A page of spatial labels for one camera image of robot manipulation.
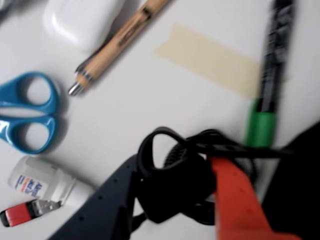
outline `white case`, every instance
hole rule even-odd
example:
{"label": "white case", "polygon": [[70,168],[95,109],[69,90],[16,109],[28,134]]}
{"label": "white case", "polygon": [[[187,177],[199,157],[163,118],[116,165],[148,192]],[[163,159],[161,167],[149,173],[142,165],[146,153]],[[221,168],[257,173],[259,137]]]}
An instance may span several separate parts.
{"label": "white case", "polygon": [[126,0],[49,0],[43,15],[47,32],[86,53],[106,39]]}

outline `black marker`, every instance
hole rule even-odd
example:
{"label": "black marker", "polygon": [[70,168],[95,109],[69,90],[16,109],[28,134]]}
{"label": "black marker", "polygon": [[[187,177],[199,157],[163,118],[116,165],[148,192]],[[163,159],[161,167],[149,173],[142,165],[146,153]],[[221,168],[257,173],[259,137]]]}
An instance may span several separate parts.
{"label": "black marker", "polygon": [[254,102],[247,129],[246,145],[249,147],[267,148],[273,143],[280,86],[295,17],[295,0],[276,0],[272,11],[260,93]]}

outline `blue scissors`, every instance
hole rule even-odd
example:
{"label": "blue scissors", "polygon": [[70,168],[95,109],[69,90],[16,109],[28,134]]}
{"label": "blue scissors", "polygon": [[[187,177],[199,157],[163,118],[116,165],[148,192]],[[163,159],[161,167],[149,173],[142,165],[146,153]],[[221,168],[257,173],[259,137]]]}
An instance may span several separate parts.
{"label": "blue scissors", "polygon": [[[32,104],[23,97],[23,83],[34,77],[43,79],[49,86],[50,97],[44,104]],[[27,72],[1,85],[0,108],[25,108],[45,113],[45,115],[40,117],[28,118],[17,118],[0,115],[0,138],[26,154],[39,154],[43,152],[52,143],[57,131],[57,120],[52,114],[57,111],[58,106],[59,97],[57,90],[49,77],[41,72]],[[42,124],[48,129],[48,139],[46,143],[41,148],[36,150],[27,147],[21,139],[22,127],[32,123]]]}

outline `marker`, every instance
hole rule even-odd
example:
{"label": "marker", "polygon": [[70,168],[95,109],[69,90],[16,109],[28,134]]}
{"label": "marker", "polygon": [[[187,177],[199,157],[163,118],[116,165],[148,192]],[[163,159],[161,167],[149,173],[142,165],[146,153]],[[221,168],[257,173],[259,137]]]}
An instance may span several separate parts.
{"label": "marker", "polygon": [[295,17],[295,1],[276,0],[272,12],[260,92],[251,109],[245,140],[246,145],[253,148],[268,148],[273,144],[280,86]]}
{"label": "marker", "polygon": [[114,37],[95,53],[85,66],[77,68],[75,83],[69,89],[68,94],[75,96],[95,81],[107,67],[122,53],[155,15],[170,0],[148,0],[114,35]]}

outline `masking tape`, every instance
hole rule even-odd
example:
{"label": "masking tape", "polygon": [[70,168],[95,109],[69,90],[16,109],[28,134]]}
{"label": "masking tape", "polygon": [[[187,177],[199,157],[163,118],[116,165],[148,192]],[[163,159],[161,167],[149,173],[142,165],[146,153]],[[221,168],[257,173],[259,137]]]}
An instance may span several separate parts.
{"label": "masking tape", "polygon": [[155,52],[247,98],[257,95],[261,65],[189,27],[175,23],[169,40]]}

